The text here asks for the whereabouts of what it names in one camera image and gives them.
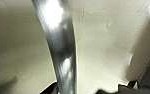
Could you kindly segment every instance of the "chrome pipe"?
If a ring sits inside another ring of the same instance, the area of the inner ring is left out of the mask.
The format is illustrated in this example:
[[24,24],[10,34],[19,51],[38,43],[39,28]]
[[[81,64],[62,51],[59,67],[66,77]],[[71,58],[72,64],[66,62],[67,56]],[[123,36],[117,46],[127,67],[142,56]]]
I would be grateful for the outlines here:
[[60,94],[76,94],[76,51],[67,0],[32,0],[45,32]]

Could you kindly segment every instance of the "metal pipe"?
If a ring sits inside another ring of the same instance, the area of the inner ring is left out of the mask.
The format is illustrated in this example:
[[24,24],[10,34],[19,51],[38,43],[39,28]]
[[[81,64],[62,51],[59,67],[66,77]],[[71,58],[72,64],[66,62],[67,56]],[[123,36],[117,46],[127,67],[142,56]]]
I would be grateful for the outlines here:
[[67,0],[32,0],[51,52],[60,94],[76,94],[76,51]]

